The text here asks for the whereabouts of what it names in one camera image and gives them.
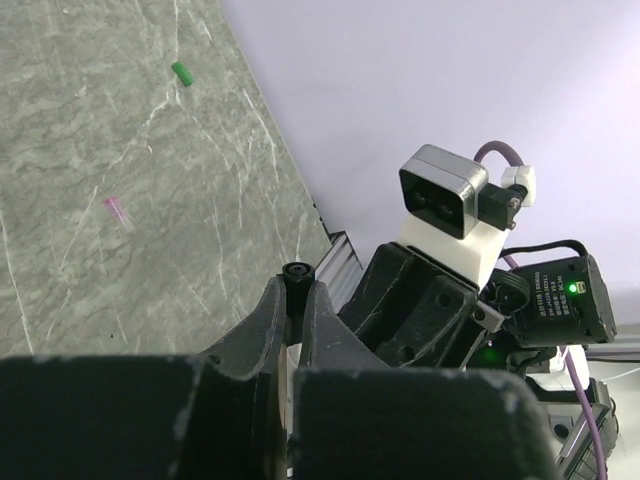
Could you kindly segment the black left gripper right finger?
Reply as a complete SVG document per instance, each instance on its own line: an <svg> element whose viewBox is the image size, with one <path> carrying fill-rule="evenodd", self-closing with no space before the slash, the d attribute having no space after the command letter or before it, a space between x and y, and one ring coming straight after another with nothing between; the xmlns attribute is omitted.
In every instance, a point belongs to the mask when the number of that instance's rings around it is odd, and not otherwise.
<svg viewBox="0 0 640 480"><path fill-rule="evenodd" d="M309 291L294 376L297 479L556 479L546 414L520 378L391 368Z"/></svg>

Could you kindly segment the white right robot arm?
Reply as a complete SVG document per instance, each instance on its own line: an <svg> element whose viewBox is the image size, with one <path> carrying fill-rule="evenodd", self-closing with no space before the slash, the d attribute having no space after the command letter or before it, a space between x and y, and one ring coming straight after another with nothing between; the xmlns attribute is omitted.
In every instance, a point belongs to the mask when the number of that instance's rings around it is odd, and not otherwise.
<svg viewBox="0 0 640 480"><path fill-rule="evenodd" d="M472 284L413 247L379 247L340 311L341 320L392 367L483 368L524 379L549 405L578 404L576 423L551 422L567 479L601 479L619 432L604 382L578 366L610 343L616 325L597 263L578 241L568 258L493 269Z"/></svg>

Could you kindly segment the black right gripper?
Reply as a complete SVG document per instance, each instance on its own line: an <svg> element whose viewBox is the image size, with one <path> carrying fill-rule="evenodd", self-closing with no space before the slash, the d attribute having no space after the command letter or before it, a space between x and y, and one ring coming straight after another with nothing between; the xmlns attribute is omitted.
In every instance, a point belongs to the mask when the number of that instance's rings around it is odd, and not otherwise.
<svg viewBox="0 0 640 480"><path fill-rule="evenodd" d="M397 243L379 246L343 323L390 367L464 369L488 333L479 289Z"/></svg>

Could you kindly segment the white pen black tip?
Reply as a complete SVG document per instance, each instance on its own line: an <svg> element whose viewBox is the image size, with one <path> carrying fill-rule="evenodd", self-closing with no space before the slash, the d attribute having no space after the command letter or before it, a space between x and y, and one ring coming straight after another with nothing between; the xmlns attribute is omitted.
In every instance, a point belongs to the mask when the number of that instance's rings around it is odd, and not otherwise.
<svg viewBox="0 0 640 480"><path fill-rule="evenodd" d="M290 440L294 430L294 377L299 366L301 347L300 343L286 347L281 352L279 360L279 367L281 368L279 373L279 402L281 421L286 432L287 479L293 478L293 457L290 453Z"/></svg>

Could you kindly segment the black pen cap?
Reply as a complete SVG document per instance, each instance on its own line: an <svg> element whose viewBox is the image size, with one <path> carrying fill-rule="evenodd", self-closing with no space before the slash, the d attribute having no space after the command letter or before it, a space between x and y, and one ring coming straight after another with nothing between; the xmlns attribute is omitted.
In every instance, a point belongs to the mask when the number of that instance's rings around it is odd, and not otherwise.
<svg viewBox="0 0 640 480"><path fill-rule="evenodd" d="M304 315L309 290L315 282L315 269L303 262L291 262L282 267L282 279L286 288L286 344L302 342Z"/></svg>

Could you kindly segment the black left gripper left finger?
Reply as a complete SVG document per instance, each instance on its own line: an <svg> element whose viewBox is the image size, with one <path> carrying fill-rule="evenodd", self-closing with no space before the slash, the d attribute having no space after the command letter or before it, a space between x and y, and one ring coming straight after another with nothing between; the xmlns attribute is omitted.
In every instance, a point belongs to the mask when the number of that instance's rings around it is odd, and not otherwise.
<svg viewBox="0 0 640 480"><path fill-rule="evenodd" d="M5 479L282 479L286 288L204 353L1 363Z"/></svg>

